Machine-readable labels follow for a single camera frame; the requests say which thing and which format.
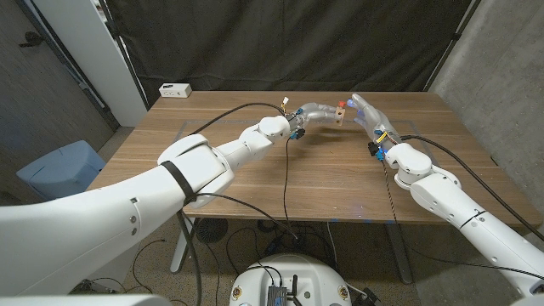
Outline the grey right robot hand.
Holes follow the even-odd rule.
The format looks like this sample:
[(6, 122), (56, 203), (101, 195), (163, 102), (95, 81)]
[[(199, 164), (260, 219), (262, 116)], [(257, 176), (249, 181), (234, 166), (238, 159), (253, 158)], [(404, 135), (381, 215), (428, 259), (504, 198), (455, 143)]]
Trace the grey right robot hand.
[(357, 93), (348, 100), (348, 106), (357, 110), (354, 121), (366, 131), (373, 144), (385, 151), (402, 142), (389, 119)]

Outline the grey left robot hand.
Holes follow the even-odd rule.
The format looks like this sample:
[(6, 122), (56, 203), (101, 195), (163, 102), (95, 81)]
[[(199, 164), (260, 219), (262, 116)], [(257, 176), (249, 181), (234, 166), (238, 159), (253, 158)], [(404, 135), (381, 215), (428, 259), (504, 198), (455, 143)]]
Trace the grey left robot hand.
[(340, 122), (343, 119), (343, 113), (335, 106), (307, 103), (288, 114), (286, 119), (289, 122), (290, 131), (295, 132), (300, 128), (306, 128), (310, 122)]

